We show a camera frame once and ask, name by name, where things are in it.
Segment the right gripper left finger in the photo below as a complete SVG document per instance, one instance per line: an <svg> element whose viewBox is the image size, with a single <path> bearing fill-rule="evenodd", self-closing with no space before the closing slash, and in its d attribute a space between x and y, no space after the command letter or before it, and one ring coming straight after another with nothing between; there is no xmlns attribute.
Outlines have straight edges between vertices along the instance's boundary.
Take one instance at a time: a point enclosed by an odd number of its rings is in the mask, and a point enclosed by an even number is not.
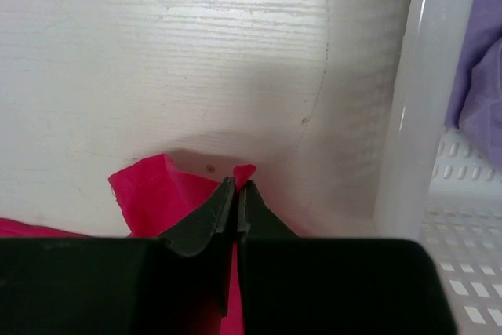
<svg viewBox="0 0 502 335"><path fill-rule="evenodd" d="M4 334L217 334L228 310L234 179L150 238L3 238Z"/></svg>

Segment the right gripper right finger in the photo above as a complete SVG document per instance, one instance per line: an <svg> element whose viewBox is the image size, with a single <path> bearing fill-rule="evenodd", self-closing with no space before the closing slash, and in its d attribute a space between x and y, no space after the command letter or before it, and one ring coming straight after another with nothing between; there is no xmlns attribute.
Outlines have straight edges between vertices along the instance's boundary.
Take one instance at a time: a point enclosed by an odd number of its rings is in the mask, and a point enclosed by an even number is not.
<svg viewBox="0 0 502 335"><path fill-rule="evenodd" d="M435 264L407 239L302 238L255 183L238 202L247 334L455 334Z"/></svg>

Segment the magenta t shirt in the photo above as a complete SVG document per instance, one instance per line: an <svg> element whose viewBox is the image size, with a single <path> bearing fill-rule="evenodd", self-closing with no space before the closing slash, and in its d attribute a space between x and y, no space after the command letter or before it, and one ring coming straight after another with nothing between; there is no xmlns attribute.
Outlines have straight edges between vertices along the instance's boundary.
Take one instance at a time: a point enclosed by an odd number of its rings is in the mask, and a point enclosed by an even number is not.
<svg viewBox="0 0 502 335"><path fill-rule="evenodd" d="M239 192L256 172L253 164L236 166L233 177ZM219 182L179 170L166 154L143 158L108 178L116 201L133 237L159 235L203 204ZM84 237L54 228L24 224L1 218L4 237ZM238 247L234 242L231 260L228 314L220 334L245 334L238 280Z"/></svg>

